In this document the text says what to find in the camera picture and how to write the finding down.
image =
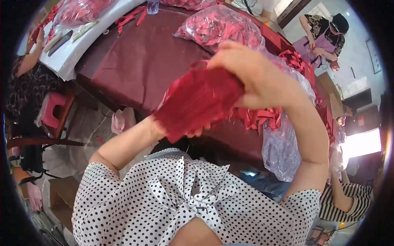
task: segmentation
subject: door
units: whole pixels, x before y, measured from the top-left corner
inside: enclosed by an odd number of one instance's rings
[[[284,28],[311,0],[293,0],[278,16],[277,23]]]

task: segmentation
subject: dark red tablecloth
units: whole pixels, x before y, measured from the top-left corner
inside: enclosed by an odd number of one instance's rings
[[[112,27],[108,35],[100,36],[84,54],[76,67],[77,74],[90,80],[91,85],[117,104],[149,114],[157,108],[168,86],[183,76],[192,63],[211,57],[194,42],[173,37],[193,13],[160,5],[158,14],[147,15],[138,27],[139,15],[126,24],[120,37]],[[324,89],[319,92],[322,98],[328,98]],[[264,166],[262,135],[255,130],[245,132],[238,120],[204,132],[193,143],[220,149],[229,158],[260,169]]]

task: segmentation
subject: purple apron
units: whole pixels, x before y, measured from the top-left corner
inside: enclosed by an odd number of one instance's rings
[[[316,38],[315,47],[322,48],[328,53],[333,53],[336,45],[335,46],[332,45],[324,36],[325,32],[328,30],[329,27],[327,27],[327,29],[323,32],[323,34],[321,34],[318,38]],[[295,51],[297,51],[304,60],[309,61],[311,63],[314,69],[320,67],[321,64],[323,63],[322,57],[320,55],[315,56],[315,54],[313,54],[313,50],[310,48],[309,40],[307,36],[304,36],[300,40],[293,43],[293,47],[295,48]]]

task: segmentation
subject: bag of red strips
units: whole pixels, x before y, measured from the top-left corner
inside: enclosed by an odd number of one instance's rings
[[[217,52],[218,44],[224,40],[237,41],[252,50],[265,49],[260,29],[249,18],[225,5],[215,5],[190,16],[174,37],[193,40],[212,53]]]
[[[48,34],[51,39],[59,32],[85,25],[101,17],[117,0],[62,0],[56,14],[52,29]]]
[[[216,0],[160,0],[160,3],[196,11],[206,9],[217,4]]]

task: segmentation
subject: picture frame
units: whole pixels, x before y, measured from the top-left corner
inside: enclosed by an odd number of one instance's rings
[[[368,39],[367,41],[365,41],[365,43],[367,45],[368,52],[371,57],[371,62],[372,62],[372,66],[374,69],[374,74],[377,74],[380,71],[382,71],[382,65],[380,63],[378,49],[376,48],[375,43],[373,42],[372,39]]]

